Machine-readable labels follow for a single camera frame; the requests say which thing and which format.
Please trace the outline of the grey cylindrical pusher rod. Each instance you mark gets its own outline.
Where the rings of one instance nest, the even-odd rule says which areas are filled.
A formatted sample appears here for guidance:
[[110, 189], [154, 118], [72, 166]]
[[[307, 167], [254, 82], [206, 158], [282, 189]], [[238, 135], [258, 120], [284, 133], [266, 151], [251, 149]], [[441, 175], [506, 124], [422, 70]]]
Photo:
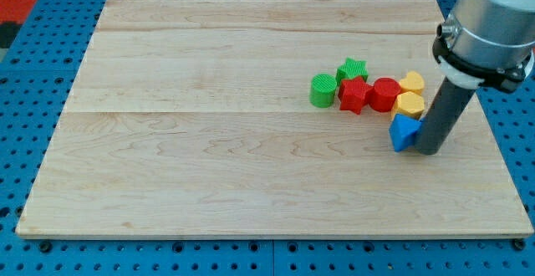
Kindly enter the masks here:
[[418, 152], [427, 156], [438, 152], [474, 94], [474, 89], [443, 79], [416, 134], [414, 147]]

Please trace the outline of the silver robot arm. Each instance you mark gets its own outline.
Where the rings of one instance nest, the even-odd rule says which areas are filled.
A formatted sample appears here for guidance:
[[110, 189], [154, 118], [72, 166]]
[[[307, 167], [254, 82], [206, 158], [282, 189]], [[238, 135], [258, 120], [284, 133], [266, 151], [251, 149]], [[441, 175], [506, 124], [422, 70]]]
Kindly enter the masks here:
[[534, 0], [456, 0], [436, 29], [433, 56], [445, 75], [415, 137], [434, 155], [480, 87], [511, 94], [534, 74]]

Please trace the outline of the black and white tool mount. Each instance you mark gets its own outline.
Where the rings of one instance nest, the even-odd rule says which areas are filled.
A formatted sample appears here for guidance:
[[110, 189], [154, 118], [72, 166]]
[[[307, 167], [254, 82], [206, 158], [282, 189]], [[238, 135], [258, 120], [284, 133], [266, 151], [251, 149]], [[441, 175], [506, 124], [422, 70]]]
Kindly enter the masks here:
[[491, 87], [511, 94], [526, 78], [534, 75], [533, 50], [520, 64], [510, 69], [487, 69], [468, 63], [451, 52], [443, 38], [435, 38], [432, 53], [446, 78], [463, 89]]

